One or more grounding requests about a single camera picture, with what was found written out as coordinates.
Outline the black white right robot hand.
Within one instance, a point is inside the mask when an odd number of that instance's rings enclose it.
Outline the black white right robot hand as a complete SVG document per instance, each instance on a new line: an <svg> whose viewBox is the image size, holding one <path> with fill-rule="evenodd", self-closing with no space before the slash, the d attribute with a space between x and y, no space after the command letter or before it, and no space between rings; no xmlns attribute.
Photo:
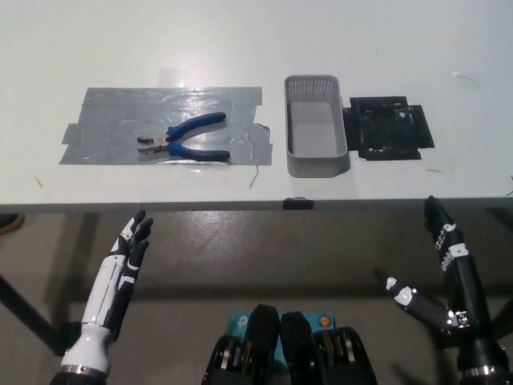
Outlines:
<svg viewBox="0 0 513 385"><path fill-rule="evenodd" d="M424 200L424 217L438 255L447 303L402 284L382 268L374 270L375 277L401 310L427 326L446 346L458 349L461 384L511 384L509 359L493 331L483 284L464 232L433 196Z"/></svg>

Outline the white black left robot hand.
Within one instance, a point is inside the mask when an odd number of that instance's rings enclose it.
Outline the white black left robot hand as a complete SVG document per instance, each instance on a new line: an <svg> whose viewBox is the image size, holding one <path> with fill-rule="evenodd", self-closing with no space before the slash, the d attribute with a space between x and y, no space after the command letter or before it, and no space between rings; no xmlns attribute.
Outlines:
<svg viewBox="0 0 513 385"><path fill-rule="evenodd" d="M53 384L105 384L109 350L119 337L149 246L153 219L140 209L103 259L87 299L75 343L66 351Z"/></svg>

